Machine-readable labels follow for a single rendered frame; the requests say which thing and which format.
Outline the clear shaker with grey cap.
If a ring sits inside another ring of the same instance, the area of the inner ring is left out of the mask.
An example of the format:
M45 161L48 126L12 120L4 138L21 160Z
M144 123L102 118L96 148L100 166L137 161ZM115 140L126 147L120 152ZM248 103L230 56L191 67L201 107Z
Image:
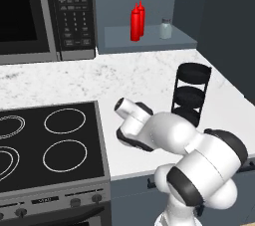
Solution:
M169 19L162 19L159 27L159 37L161 39L170 39L172 34L172 26Z

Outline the red condiment bottle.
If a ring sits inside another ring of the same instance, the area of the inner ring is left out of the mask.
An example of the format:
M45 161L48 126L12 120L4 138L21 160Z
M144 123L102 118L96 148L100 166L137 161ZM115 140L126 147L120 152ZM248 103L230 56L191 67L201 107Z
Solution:
M131 10L130 15L130 39L133 42L139 40L139 29L140 29L140 14L137 6Z
M139 35L142 37L144 33L144 20L145 20L145 9L141 3L141 0L139 0L139 5L138 5L138 10L139 10L139 17L140 17L140 28L139 28Z

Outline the black hob with grey stove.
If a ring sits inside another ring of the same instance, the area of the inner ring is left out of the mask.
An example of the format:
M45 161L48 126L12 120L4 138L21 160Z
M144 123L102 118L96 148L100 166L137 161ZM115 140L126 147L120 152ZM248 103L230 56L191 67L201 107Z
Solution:
M92 197L102 195L95 203ZM99 104L84 102L0 111L1 221L73 209L104 207L112 226L110 171Z

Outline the grey-blue open cabinet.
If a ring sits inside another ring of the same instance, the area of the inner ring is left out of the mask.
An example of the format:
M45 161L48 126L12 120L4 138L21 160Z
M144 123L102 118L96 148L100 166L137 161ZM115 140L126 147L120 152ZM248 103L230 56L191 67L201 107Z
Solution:
M173 14L174 0L95 0L97 49L101 54L193 49L196 41L178 28L172 37L159 38L159 24ZM130 14L134 6L145 9L144 35L130 39Z

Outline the black microwave door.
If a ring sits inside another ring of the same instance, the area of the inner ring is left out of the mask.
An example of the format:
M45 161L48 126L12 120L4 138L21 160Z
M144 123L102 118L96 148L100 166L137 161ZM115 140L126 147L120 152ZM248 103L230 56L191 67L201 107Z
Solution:
M48 0L0 0L0 65L58 60Z

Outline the dark grey-blue cabinet door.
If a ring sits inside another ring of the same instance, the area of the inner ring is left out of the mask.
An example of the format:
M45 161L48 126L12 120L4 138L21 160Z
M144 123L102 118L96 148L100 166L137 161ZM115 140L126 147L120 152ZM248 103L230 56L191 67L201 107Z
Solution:
M197 51L255 106L255 0L205 0Z

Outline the black and grey microwave oven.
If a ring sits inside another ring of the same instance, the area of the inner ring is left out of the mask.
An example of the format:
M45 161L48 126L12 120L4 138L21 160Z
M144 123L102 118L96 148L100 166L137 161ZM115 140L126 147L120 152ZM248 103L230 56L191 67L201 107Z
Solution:
M58 61L96 56L93 0L48 0Z

